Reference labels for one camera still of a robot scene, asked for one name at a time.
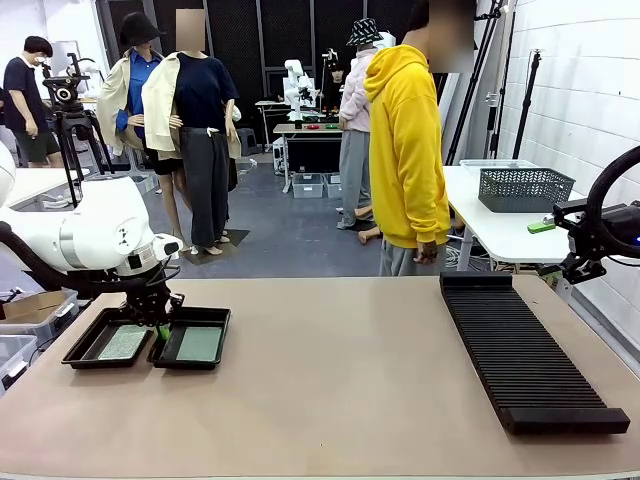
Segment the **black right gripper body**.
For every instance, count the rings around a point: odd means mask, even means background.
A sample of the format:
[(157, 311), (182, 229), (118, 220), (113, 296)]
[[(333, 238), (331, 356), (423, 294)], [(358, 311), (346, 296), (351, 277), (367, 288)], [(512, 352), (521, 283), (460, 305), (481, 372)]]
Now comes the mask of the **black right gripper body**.
[(585, 209), (574, 234), (576, 251), (592, 257), (639, 257), (639, 203)]

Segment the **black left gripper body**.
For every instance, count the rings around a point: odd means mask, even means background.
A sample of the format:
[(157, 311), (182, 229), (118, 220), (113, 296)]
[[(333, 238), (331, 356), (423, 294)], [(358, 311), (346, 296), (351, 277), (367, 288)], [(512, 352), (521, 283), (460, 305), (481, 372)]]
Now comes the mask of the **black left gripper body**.
[(140, 310), (149, 312), (155, 320), (158, 320), (160, 308), (166, 305), (171, 295), (164, 278), (144, 282), (142, 286), (129, 289), (126, 292), (126, 301), (135, 305)]

